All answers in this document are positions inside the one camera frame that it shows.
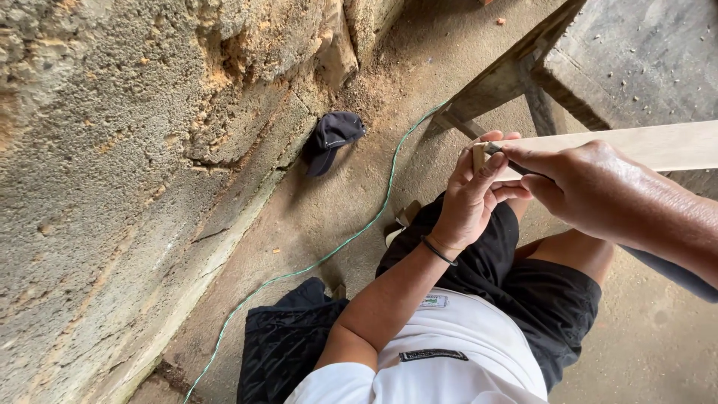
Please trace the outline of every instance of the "green wire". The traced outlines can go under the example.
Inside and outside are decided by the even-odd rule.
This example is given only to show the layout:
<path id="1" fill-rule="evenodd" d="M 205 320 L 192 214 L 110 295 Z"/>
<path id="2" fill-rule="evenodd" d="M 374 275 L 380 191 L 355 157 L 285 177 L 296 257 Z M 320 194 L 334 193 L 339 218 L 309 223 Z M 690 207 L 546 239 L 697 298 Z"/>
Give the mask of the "green wire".
<path id="1" fill-rule="evenodd" d="M 292 272 L 292 273 L 289 273 L 289 274 L 284 274 L 284 275 L 280 275 L 280 276 L 278 276 L 278 277 L 273 277 L 273 278 L 271 278 L 270 280 L 266 281 L 265 283 L 262 283 L 262 284 L 259 286 L 259 288 L 256 288 L 252 293 L 249 294 L 249 296 L 247 296 L 246 298 L 244 298 L 244 299 L 237 305 L 237 307 L 235 307 L 234 310 L 232 310 L 231 313 L 229 313 L 229 316 L 227 316 L 227 319 L 225 320 L 225 323 L 224 323 L 224 325 L 222 326 L 222 331 L 220 331 L 220 336 L 217 338 L 217 344 L 215 345 L 215 351 L 212 353 L 212 356 L 210 357 L 209 363 L 207 363 L 207 366 L 205 366 L 205 369 L 202 371 L 202 373 L 200 373 L 200 376 L 195 380 L 194 384 L 192 384 L 192 387 L 190 387 L 190 391 L 187 392 L 187 395 L 185 396 L 185 401 L 183 401 L 182 404 L 187 404 L 187 401 L 190 399 L 190 395 L 192 394 L 192 391 L 193 391 L 193 390 L 195 389 L 195 387 L 197 386 L 197 383 L 200 382 L 200 379 L 202 379 L 202 376 L 204 376 L 205 373 L 207 373 L 207 370 L 210 368 L 210 365 L 212 365 L 212 362 L 215 361 L 215 358 L 217 357 L 217 352 L 220 350 L 220 342 L 222 342 L 222 338 L 224 337 L 224 331 L 227 329 L 227 325 L 229 324 L 229 321 L 230 321 L 230 320 L 232 319 L 232 317 L 234 316 L 234 313 L 237 313 L 237 311 L 238 311 L 240 308 L 242 308 L 242 306 L 244 306 L 244 303 L 247 303 L 247 301 L 248 301 L 249 299 L 251 299 L 252 296 L 254 296 L 255 294 L 257 294 L 260 290 L 264 289 L 266 286 L 269 286 L 270 284 L 275 283 L 277 280 L 280 280 L 280 279 L 284 279 L 284 278 L 286 278 L 286 277 L 291 277 L 291 276 L 295 276 L 295 275 L 299 275 L 299 274 L 305 273 L 306 271 L 311 270 L 312 268 L 316 267 L 317 265 L 321 264 L 322 262 L 328 260 L 329 258 L 331 258 L 331 256 L 333 256 L 334 254 L 336 254 L 337 252 L 339 252 L 340 249 L 344 248 L 345 245 L 349 244 L 349 242 L 351 242 L 351 241 L 354 240 L 355 238 L 359 237 L 364 231 L 366 231 L 366 229 L 368 229 L 372 224 L 374 224 L 375 221 L 377 221 L 377 220 L 379 219 L 379 216 L 381 216 L 381 214 L 384 213 L 384 210 L 386 209 L 386 205 L 389 203 L 389 196 L 391 195 L 391 184 L 392 184 L 392 182 L 393 182 L 393 180 L 394 180 L 394 171 L 395 171 L 395 169 L 396 169 L 396 157 L 397 157 L 398 154 L 399 154 L 399 149 L 401 149 L 401 144 L 404 143 L 404 140 L 406 140 L 406 138 L 407 138 L 426 118 L 428 118 L 429 116 L 431 116 L 437 109 L 439 109 L 439 107 L 441 107 L 441 106 L 444 105 L 445 103 L 446 103 L 446 101 L 444 101 L 444 102 L 442 102 L 441 104 L 435 106 L 434 108 L 432 108 L 431 111 L 425 113 L 425 115 L 422 116 L 421 119 L 418 120 L 418 121 L 411 127 L 411 129 L 409 129 L 409 131 L 404 134 L 404 136 L 401 138 L 401 140 L 399 140 L 399 144 L 396 145 L 396 149 L 394 150 L 394 157 L 391 159 L 391 172 L 389 173 L 389 184 L 388 184 L 388 187 L 387 187 L 387 189 L 386 189 L 386 197 L 384 198 L 384 203 L 381 205 L 381 209 L 379 210 L 379 213 L 377 213 L 376 216 L 374 216 L 374 219 L 371 219 L 371 221 L 370 221 L 369 223 L 367 223 L 366 226 L 364 226 L 360 231 L 358 231 L 358 232 L 357 232 L 356 234 L 354 234 L 353 236 L 349 237 L 349 238 L 348 238 L 345 242 L 343 242 L 342 244 L 339 244 L 339 247 L 333 249 L 329 254 L 325 255 L 322 259 L 320 259 L 319 261 L 316 261 L 314 264 L 311 264 L 309 267 L 306 267 L 306 268 L 304 268 L 303 270 L 298 270 L 298 271 L 296 271 L 296 272 Z"/>

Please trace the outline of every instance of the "concrete floor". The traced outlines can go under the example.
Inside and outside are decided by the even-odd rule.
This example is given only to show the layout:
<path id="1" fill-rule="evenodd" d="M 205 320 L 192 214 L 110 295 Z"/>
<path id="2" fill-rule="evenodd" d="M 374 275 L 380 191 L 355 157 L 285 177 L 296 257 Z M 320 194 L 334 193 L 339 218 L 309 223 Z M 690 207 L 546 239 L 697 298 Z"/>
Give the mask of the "concrete floor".
<path id="1" fill-rule="evenodd" d="M 242 298 L 265 280 L 312 264 L 376 215 L 401 135 L 560 3 L 497 0 L 483 9 L 475 1 L 447 6 L 417 0 L 409 5 L 379 50 L 377 65 L 366 68 L 337 99 L 337 109 L 353 110 L 364 118 L 368 134 L 343 147 L 331 171 L 321 178 L 305 178 L 302 164 L 287 173 L 224 272 L 166 349 L 164 360 L 185 382 L 191 384 L 201 373 L 225 317 Z M 498 17 L 506 18 L 503 27 L 495 25 Z M 534 135 L 523 98 L 477 121 L 486 129 Z M 573 119 L 568 125 L 571 132 L 585 130 Z M 405 142 L 389 205 L 374 226 L 319 268 L 268 286 L 237 312 L 217 358 L 198 385 L 205 403 L 236 401 L 247 308 L 274 303 L 310 276 L 322 277 L 331 288 L 345 283 L 348 297 L 373 279 L 385 250 L 384 226 L 412 199 L 427 203 L 443 190 L 467 142 L 455 131 L 424 138 L 425 126 Z M 533 202 L 521 224 L 521 244 L 564 229 Z M 617 251 L 581 359 L 566 370 L 550 401 L 718 403 L 717 320 L 718 307 Z M 182 395 L 155 375 L 131 402 L 181 403 Z"/>

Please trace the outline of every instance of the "wooden workbench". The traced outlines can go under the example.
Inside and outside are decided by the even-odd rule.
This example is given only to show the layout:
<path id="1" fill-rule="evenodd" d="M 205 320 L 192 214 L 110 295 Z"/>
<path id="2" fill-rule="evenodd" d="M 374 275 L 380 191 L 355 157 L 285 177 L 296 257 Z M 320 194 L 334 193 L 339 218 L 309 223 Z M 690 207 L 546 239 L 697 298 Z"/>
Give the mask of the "wooden workbench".
<path id="1" fill-rule="evenodd" d="M 554 100 L 590 130 L 718 119 L 717 32 L 714 0 L 568 0 L 434 120 L 475 133 L 473 118 L 521 94 L 541 136 L 565 131 Z M 718 199 L 712 174 L 668 176 Z"/>

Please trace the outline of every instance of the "rubber band bracelet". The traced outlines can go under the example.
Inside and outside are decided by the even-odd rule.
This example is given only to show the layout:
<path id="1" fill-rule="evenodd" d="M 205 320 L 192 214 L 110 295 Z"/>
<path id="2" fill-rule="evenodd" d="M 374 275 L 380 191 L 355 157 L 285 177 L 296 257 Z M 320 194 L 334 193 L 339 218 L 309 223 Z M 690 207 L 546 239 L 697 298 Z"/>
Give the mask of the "rubber band bracelet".
<path id="1" fill-rule="evenodd" d="M 450 261 L 448 258 L 444 257 L 441 252 L 438 252 L 437 249 L 435 249 L 434 246 L 432 246 L 432 243 L 430 243 L 426 240 L 426 236 L 422 235 L 420 237 L 420 239 L 421 239 L 421 242 L 424 243 L 424 245 L 427 246 L 431 251 L 433 251 L 434 254 L 438 255 L 439 258 L 441 258 L 442 260 L 448 262 L 449 265 L 451 265 L 452 267 L 455 267 L 459 264 L 459 262 L 457 260 Z"/>

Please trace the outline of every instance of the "black cap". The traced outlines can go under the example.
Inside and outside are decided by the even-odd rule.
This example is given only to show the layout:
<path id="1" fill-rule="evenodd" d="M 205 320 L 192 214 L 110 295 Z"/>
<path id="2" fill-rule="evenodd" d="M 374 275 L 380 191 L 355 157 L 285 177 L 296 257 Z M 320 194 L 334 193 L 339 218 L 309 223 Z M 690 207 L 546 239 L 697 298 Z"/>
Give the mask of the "black cap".
<path id="1" fill-rule="evenodd" d="M 355 142 L 366 133 L 361 118 L 353 112 L 335 111 L 325 114 L 314 127 L 302 150 L 309 165 L 307 175 L 318 177 L 326 173 L 334 162 L 337 149 Z"/>

